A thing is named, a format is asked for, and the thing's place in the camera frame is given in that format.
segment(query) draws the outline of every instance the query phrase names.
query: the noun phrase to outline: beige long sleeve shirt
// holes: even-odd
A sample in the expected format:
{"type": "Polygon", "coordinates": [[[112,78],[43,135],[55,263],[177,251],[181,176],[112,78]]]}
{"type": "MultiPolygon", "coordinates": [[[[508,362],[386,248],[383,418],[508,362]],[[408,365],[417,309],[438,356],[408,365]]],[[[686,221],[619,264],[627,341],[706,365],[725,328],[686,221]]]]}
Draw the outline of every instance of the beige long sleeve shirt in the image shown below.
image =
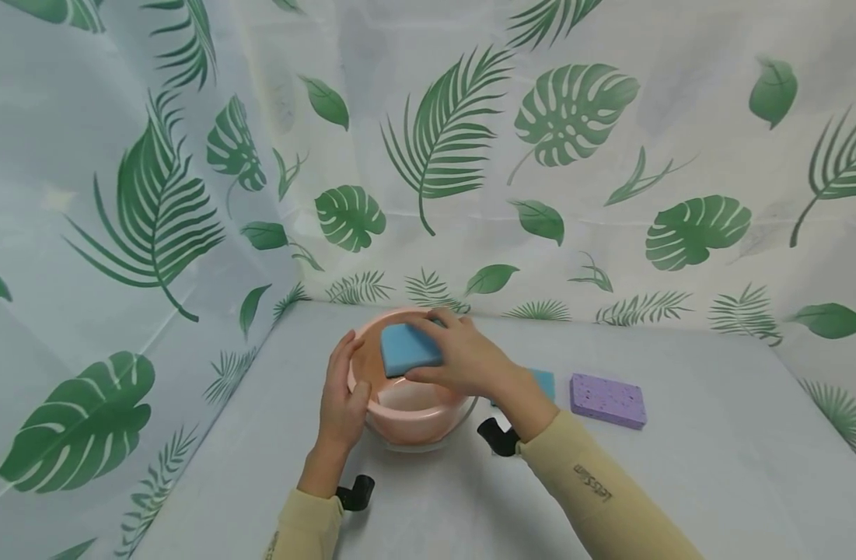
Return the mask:
{"type": "MultiPolygon", "coordinates": [[[[685,535],[568,413],[518,450],[595,560],[703,560],[685,535]]],[[[294,489],[265,560],[331,560],[340,500],[294,489]]]]}

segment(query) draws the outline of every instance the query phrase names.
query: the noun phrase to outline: black plastic clip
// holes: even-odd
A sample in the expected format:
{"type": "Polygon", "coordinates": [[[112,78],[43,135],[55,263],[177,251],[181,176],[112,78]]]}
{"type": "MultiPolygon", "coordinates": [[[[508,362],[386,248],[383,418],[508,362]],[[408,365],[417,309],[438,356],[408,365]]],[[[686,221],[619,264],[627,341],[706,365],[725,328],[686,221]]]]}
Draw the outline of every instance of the black plastic clip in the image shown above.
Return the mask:
{"type": "Polygon", "coordinates": [[[493,453],[502,457],[511,457],[511,455],[514,455],[515,447],[517,446],[517,443],[521,441],[521,437],[518,436],[514,428],[510,428],[507,432],[503,432],[502,429],[499,428],[496,418],[487,418],[484,420],[478,426],[478,434],[480,434],[480,437],[484,438],[489,445],[489,448],[493,450],[493,453]]]}
{"type": "Polygon", "coordinates": [[[341,506],[348,512],[361,512],[369,507],[372,490],[375,489],[375,479],[367,475],[359,475],[353,482],[353,489],[337,487],[334,493],[341,501],[341,506]]]}

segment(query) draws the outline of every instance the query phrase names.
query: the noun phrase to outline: hand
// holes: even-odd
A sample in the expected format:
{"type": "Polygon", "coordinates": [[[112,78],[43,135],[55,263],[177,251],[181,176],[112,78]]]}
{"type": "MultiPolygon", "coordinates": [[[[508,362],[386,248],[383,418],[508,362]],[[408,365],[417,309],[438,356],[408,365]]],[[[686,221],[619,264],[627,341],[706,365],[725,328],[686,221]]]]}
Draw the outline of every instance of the hand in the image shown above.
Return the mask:
{"type": "Polygon", "coordinates": [[[480,334],[470,317],[456,317],[446,308],[432,309],[426,317],[406,320],[437,343],[443,353],[443,366],[416,367],[406,379],[418,383],[437,383],[459,394],[492,397],[494,388],[530,376],[517,366],[489,338],[480,334]],[[440,319],[446,329],[432,323],[440,319]]]}

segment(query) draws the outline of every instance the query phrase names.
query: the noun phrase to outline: white tabletop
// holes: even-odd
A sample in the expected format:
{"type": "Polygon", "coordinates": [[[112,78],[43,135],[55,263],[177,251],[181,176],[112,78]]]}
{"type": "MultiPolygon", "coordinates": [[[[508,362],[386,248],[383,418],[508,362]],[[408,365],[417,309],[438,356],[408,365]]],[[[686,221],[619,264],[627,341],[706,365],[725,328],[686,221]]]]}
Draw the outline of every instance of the white tabletop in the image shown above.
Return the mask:
{"type": "MultiPolygon", "coordinates": [[[[299,304],[194,455],[135,558],[261,558],[316,435],[327,356],[374,308],[299,304]]],[[[639,385],[642,431],[585,424],[708,560],[856,559],[856,457],[768,347],[704,332],[477,318],[524,366],[639,385]]],[[[347,514],[335,558],[588,558],[518,458],[475,433],[438,452],[387,452],[369,436],[345,473],[376,480],[347,514]]]]}

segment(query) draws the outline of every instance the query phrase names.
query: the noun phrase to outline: bowl rim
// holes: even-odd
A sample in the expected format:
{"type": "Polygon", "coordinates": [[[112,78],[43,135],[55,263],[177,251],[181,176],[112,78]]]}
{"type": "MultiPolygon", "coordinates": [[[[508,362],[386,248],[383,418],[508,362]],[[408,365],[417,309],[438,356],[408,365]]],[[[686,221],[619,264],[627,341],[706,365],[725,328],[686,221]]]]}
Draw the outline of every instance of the bowl rim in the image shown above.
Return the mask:
{"type": "MultiPolygon", "coordinates": [[[[427,313],[428,311],[430,311],[430,309],[427,307],[397,307],[392,309],[391,311],[379,313],[376,317],[373,317],[367,324],[362,325],[361,327],[359,327],[359,329],[356,330],[356,338],[361,338],[365,334],[365,332],[368,331],[371,327],[373,327],[375,323],[379,322],[379,320],[384,320],[387,317],[399,316],[399,314],[403,313],[427,313]]],[[[355,388],[356,377],[353,376],[353,361],[350,360],[350,367],[347,369],[347,389],[350,390],[350,392],[352,393],[353,389],[355,388]]],[[[431,408],[424,408],[423,411],[397,411],[396,409],[382,406],[379,403],[369,399],[368,411],[379,418],[388,418],[391,420],[403,422],[421,422],[422,420],[428,420],[430,418],[440,416],[440,414],[445,414],[451,411],[458,411],[458,409],[462,407],[463,403],[467,399],[467,395],[459,395],[459,400],[456,402],[456,404],[441,404],[431,408]]]]}

